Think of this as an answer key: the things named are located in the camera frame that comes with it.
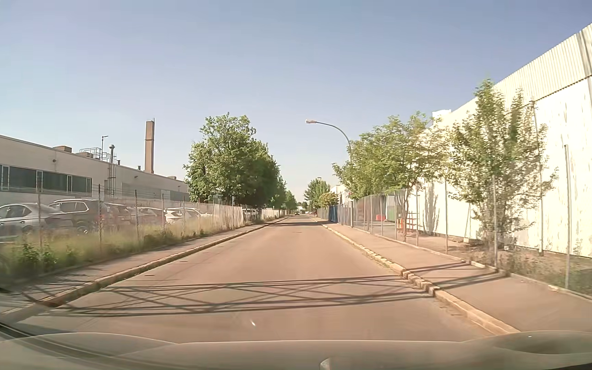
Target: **car wheel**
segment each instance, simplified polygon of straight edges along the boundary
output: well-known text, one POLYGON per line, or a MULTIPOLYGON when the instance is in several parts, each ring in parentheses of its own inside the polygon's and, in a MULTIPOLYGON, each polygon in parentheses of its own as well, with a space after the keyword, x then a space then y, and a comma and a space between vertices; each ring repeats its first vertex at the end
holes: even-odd
POLYGON ((89 231, 90 231, 90 228, 88 227, 88 225, 85 225, 85 224, 78 224, 77 225, 77 234, 78 235, 87 235, 89 231))

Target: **lamp post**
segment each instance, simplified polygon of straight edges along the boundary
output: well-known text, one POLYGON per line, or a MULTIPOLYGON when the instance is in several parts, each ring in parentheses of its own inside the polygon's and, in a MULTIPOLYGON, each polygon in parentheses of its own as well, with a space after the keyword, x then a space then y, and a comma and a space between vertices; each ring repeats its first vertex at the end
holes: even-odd
POLYGON ((104 138, 108 138, 109 135, 102 136, 102 146, 99 147, 99 160, 104 159, 104 138))
MULTIPOLYGON (((335 128, 335 129, 337 129, 337 131, 341 132, 341 134, 344 135, 344 138, 346 138, 346 142, 349 144, 349 159, 350 159, 350 164, 353 165, 353 155, 350 152, 350 140, 349 140, 349 137, 344 133, 344 131, 341 130, 341 128, 335 126, 334 124, 319 122, 319 121, 316 121, 313 119, 307 119, 307 120, 305 120, 305 123, 307 123, 307 124, 323 124, 325 126, 330 126, 332 128, 335 128)), ((350 227, 353 227, 353 200, 350 201, 350 227)))

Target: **dark suv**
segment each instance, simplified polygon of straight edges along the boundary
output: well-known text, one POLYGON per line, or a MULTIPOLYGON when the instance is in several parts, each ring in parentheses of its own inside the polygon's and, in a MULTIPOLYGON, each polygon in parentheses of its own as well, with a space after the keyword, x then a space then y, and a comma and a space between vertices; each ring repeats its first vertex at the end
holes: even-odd
POLYGON ((78 234, 88 234, 97 230, 97 219, 101 217, 104 224, 109 223, 111 213, 103 201, 97 199, 62 199, 49 205, 70 215, 72 225, 78 234))

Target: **car hood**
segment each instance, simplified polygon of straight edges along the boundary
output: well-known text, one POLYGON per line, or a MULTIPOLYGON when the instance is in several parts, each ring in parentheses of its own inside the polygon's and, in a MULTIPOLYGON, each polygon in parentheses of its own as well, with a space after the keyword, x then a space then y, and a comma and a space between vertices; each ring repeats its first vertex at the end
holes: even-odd
POLYGON ((592 333, 536 331, 465 342, 254 341, 177 344, 95 332, 0 342, 0 369, 556 369, 592 363, 592 333))

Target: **sidewalk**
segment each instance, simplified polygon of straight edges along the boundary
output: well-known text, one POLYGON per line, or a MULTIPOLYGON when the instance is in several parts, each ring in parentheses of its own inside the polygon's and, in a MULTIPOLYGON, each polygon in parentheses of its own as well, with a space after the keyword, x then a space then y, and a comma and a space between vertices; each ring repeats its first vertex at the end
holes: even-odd
POLYGON ((57 293, 69 290, 70 288, 74 288, 89 281, 94 281, 95 279, 119 273, 121 271, 131 269, 132 267, 144 265, 145 263, 149 263, 163 257, 168 257, 181 251, 186 251, 191 248, 205 245, 207 243, 213 242, 214 240, 223 239, 226 236, 257 229, 259 227, 262 227, 262 224, 244 226, 239 229, 219 232, 218 234, 189 240, 188 242, 179 243, 173 246, 145 251, 139 254, 113 259, 103 263, 96 263, 95 265, 89 265, 82 268, 65 271, 64 273, 48 275, 38 279, 37 281, 10 288, 10 290, 13 292, 24 292, 26 295, 34 299, 43 299, 49 296, 54 296, 57 293))
POLYGON ((341 224, 325 224, 520 331, 592 332, 592 301, 588 299, 554 292, 542 284, 506 277, 341 224))

